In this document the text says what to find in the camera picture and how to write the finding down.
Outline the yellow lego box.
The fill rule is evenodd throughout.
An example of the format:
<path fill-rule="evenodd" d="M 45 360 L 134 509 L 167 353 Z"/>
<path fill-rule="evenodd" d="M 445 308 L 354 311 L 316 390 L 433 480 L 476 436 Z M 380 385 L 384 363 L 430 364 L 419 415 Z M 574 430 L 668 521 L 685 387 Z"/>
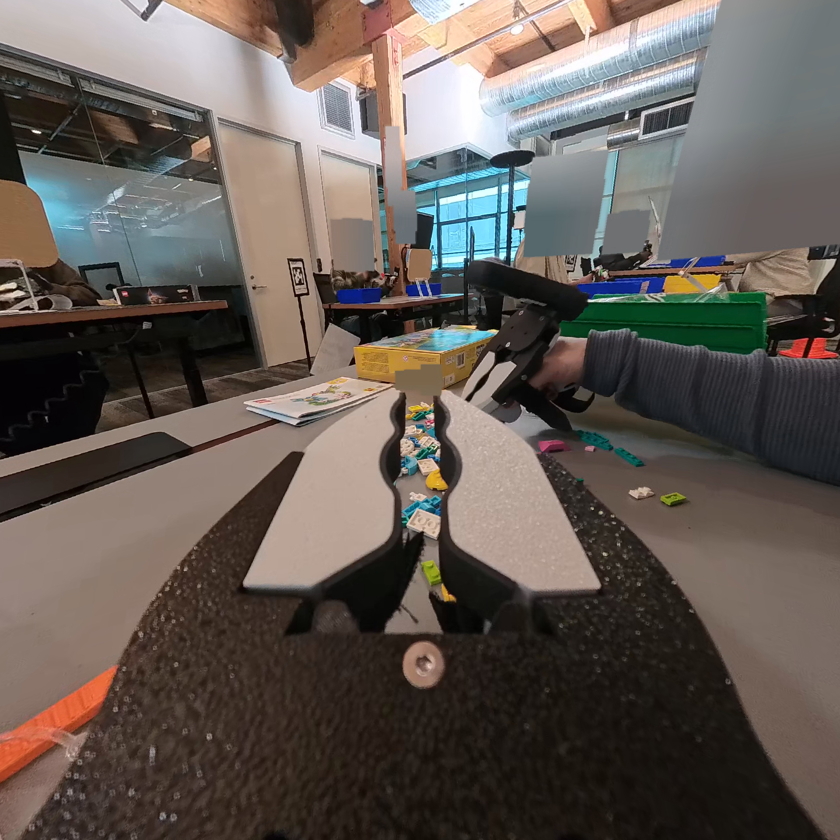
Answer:
<path fill-rule="evenodd" d="M 394 383 L 396 372 L 432 365 L 443 387 L 469 378 L 497 330 L 464 325 L 427 329 L 361 344 L 353 349 L 358 379 Z"/>

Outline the silver air duct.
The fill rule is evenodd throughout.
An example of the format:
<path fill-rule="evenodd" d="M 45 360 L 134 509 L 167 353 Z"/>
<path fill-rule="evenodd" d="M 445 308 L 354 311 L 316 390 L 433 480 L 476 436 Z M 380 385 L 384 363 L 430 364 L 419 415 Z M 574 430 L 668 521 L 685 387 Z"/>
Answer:
<path fill-rule="evenodd" d="M 673 3 L 486 78 L 479 105 L 499 116 L 707 47 L 718 7 L 718 1 Z"/>
<path fill-rule="evenodd" d="M 476 0 L 412 0 L 408 1 L 413 10 L 418 13 L 430 25 L 439 24 L 457 14 L 460 14 L 467 8 L 477 4 Z"/>
<path fill-rule="evenodd" d="M 706 56 L 707 47 L 702 47 L 514 110 L 507 116 L 507 137 L 510 141 L 520 141 L 669 99 L 692 96 L 699 85 Z"/>

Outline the pile of colourful lego bricks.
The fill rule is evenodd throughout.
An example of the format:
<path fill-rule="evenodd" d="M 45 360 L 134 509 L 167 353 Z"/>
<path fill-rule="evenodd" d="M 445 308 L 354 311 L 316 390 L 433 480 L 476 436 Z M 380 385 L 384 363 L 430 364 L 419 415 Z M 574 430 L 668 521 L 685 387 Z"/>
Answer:
<path fill-rule="evenodd" d="M 447 484 L 440 470 L 441 444 L 435 430 L 435 412 L 430 402 L 406 409 L 400 442 L 400 478 L 419 478 L 425 490 L 409 490 L 402 509 L 402 526 L 411 534 L 437 541 L 443 521 L 443 495 Z"/>

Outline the black floor lamp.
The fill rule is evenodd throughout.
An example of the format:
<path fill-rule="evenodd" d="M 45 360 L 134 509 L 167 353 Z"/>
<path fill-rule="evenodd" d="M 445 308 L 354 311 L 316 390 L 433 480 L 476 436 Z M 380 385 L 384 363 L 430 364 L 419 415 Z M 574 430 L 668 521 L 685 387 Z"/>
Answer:
<path fill-rule="evenodd" d="M 506 252 L 505 263 L 508 266 L 512 265 L 512 231 L 515 219 L 514 193 L 516 170 L 519 167 L 529 165 L 535 153 L 531 150 L 510 150 L 494 155 L 490 159 L 490 165 L 507 170 L 508 184 L 507 184 L 507 235 L 506 235 Z"/>

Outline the black ceiling fixture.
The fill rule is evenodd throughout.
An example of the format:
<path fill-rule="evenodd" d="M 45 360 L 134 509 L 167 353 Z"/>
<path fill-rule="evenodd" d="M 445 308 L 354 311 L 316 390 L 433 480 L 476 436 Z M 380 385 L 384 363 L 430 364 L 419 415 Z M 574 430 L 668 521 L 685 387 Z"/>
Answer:
<path fill-rule="evenodd" d="M 298 57 L 298 48 L 308 46 L 314 38 L 313 1 L 273 1 L 273 4 L 283 48 L 281 60 L 292 64 Z"/>

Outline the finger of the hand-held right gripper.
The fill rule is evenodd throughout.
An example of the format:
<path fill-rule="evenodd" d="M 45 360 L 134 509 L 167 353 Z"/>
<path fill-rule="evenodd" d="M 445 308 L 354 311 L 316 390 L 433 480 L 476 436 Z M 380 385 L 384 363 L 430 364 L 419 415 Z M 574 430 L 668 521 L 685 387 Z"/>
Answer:
<path fill-rule="evenodd" d="M 482 386 L 482 411 L 499 422 L 515 422 L 522 413 L 512 390 L 521 383 L 517 365 L 511 361 L 496 362 Z"/>
<path fill-rule="evenodd" d="M 502 404 L 501 397 L 495 394 L 503 386 L 503 362 L 499 361 L 498 352 L 486 350 L 477 361 L 461 397 L 472 404 Z"/>

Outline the lego instruction booklet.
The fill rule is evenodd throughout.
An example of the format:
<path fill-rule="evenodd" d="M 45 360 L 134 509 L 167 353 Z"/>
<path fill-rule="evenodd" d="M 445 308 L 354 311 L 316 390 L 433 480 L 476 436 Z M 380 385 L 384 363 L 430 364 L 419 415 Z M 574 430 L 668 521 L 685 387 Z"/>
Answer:
<path fill-rule="evenodd" d="M 262 417 L 299 427 L 368 402 L 392 387 L 391 383 L 341 376 L 296 392 L 247 400 L 245 409 Z"/>

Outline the black flat mat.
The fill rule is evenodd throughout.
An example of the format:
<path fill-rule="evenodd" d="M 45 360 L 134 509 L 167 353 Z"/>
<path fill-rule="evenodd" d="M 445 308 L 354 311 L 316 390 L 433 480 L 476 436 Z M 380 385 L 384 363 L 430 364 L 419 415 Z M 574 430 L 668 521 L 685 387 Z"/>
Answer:
<path fill-rule="evenodd" d="M 22 516 L 192 453 L 189 444 L 157 432 L 3 476 L 1 520 Z"/>

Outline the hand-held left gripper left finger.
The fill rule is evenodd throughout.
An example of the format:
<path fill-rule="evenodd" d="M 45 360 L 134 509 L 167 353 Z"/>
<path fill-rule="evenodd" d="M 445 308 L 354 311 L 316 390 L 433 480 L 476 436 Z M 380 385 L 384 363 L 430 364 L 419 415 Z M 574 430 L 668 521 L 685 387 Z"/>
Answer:
<path fill-rule="evenodd" d="M 411 578 L 396 489 L 405 413 L 405 395 L 384 392 L 310 442 L 245 591 L 342 601 L 353 614 L 396 608 Z"/>

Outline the person's right hand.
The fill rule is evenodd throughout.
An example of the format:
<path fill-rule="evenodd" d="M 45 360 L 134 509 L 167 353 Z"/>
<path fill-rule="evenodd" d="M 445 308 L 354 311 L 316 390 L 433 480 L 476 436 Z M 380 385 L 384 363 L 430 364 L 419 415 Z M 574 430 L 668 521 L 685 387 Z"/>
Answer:
<path fill-rule="evenodd" d="M 558 337 L 543 356 L 530 385 L 551 399 L 581 383 L 587 339 Z"/>

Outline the dark lego box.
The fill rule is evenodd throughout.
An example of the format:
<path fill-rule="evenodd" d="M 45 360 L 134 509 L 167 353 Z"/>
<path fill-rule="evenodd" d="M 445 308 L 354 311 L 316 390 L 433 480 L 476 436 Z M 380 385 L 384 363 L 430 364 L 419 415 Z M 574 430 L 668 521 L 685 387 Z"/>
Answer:
<path fill-rule="evenodd" d="M 186 285 L 173 286 L 121 286 L 112 289 L 115 300 L 123 306 L 159 306 L 182 302 L 196 302 L 194 288 Z"/>

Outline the white door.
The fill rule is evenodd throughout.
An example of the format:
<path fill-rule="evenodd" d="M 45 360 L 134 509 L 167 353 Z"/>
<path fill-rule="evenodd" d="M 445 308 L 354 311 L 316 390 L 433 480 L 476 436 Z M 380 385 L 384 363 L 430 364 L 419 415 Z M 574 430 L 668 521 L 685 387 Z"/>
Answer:
<path fill-rule="evenodd" d="M 323 147 L 318 148 L 318 159 L 327 226 L 327 270 L 381 270 L 373 166 Z"/>
<path fill-rule="evenodd" d="M 221 121 L 217 137 L 250 309 L 266 366 L 305 357 L 289 259 L 310 267 L 298 147 Z"/>

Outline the wall vent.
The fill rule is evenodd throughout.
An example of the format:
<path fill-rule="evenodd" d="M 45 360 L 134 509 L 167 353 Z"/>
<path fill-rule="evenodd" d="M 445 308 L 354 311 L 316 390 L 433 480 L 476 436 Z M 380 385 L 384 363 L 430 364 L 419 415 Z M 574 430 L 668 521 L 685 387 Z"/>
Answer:
<path fill-rule="evenodd" d="M 323 130 L 354 140 L 354 88 L 332 81 L 318 90 L 318 113 Z"/>
<path fill-rule="evenodd" d="M 684 133 L 695 98 L 686 98 L 643 111 L 640 115 L 639 141 L 647 142 Z"/>

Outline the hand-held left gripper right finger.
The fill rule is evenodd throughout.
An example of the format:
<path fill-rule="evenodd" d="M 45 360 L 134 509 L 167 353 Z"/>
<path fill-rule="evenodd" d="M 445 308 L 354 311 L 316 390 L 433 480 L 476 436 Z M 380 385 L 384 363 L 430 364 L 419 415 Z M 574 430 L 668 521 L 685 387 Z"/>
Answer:
<path fill-rule="evenodd" d="M 452 392 L 436 399 L 448 485 L 438 536 L 443 583 L 478 615 L 601 590 L 535 452 L 509 427 Z"/>

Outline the green plastic bin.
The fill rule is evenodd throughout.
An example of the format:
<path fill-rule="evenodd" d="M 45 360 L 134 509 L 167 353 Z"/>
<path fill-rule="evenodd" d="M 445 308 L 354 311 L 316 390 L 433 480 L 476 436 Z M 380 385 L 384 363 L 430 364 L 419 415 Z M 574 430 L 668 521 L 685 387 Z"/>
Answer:
<path fill-rule="evenodd" d="M 767 340 L 767 299 L 762 292 L 710 290 L 693 294 L 596 296 L 582 314 L 562 322 L 564 337 L 630 329 L 640 338 L 750 354 Z"/>

